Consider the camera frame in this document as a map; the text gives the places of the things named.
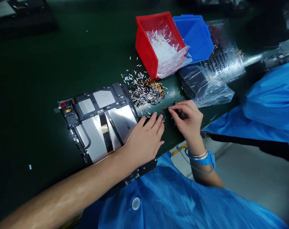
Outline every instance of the blue wrist strap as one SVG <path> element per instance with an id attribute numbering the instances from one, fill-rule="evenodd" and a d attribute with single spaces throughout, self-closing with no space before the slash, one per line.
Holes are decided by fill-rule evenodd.
<path id="1" fill-rule="evenodd" d="M 212 165 L 213 170 L 212 170 L 211 172 L 202 172 L 202 171 L 198 170 L 197 168 L 193 167 L 193 166 L 189 163 L 189 161 L 187 161 L 187 159 L 184 157 L 184 155 L 183 155 L 183 153 L 182 153 L 181 151 L 180 151 L 180 153 L 182 154 L 182 156 L 183 156 L 183 158 L 186 160 L 186 162 L 188 162 L 188 164 L 189 164 L 192 168 L 194 168 L 196 171 L 199 171 L 199 172 L 204 173 L 204 174 L 210 174 L 210 173 L 213 173 L 213 172 L 215 171 L 215 168 L 216 168 L 216 166 L 215 166 L 215 157 L 214 157 L 214 155 L 213 155 L 210 151 L 208 151 L 208 155 L 207 155 L 207 157 L 206 157 L 205 159 L 203 159 L 203 160 L 193 160 L 193 161 L 196 162 L 197 164 Z"/>

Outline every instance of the ribbon cable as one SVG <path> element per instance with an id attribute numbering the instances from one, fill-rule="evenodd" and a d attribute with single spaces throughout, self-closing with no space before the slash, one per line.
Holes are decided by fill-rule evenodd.
<path id="1" fill-rule="evenodd" d="M 105 113 L 100 112 L 99 118 L 100 118 L 101 129 L 102 129 L 102 134 L 103 134 L 107 154 L 111 154 L 114 152 L 114 149 L 113 149 L 112 139 L 111 139 L 111 135 L 109 132 L 109 127 L 107 125 L 107 119 L 106 119 Z"/>

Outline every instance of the silver bracelet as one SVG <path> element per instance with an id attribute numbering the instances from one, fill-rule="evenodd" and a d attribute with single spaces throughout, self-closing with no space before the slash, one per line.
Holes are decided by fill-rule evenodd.
<path id="1" fill-rule="evenodd" d="M 187 155 L 188 158 L 190 158 L 190 159 L 192 159 L 192 160 L 203 160 L 203 159 L 207 158 L 207 156 L 208 156 L 208 150 L 207 150 L 207 148 L 206 148 L 206 151 L 205 151 L 202 155 L 195 156 L 195 155 L 191 155 L 191 154 L 189 153 L 188 147 L 185 147 L 185 154 Z"/>

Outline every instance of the hand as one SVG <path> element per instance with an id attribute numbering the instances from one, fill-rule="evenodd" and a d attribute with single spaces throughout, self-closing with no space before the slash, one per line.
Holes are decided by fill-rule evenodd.
<path id="1" fill-rule="evenodd" d="M 160 115 L 157 119 L 156 117 L 157 112 L 154 112 L 144 125 L 146 118 L 142 116 L 123 147 L 122 153 L 135 169 L 153 160 L 158 149 L 164 143 L 164 141 L 160 141 L 165 130 L 162 122 L 163 116 Z"/>
<path id="2" fill-rule="evenodd" d="M 181 119 L 174 111 L 177 110 L 181 113 Z M 197 106 L 192 100 L 178 102 L 174 106 L 169 107 L 179 131 L 185 137 L 189 152 L 195 155 L 201 155 L 205 152 L 200 129 L 203 119 L 203 114 L 198 110 Z"/>

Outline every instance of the blue plastic bin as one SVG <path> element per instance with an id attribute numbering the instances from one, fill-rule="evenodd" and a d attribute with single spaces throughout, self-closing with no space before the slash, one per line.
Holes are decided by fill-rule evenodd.
<path id="1" fill-rule="evenodd" d="M 208 26 L 201 15 L 185 14 L 173 17 L 176 27 L 186 45 L 190 46 L 189 54 L 192 64 L 207 60 L 214 45 Z"/>

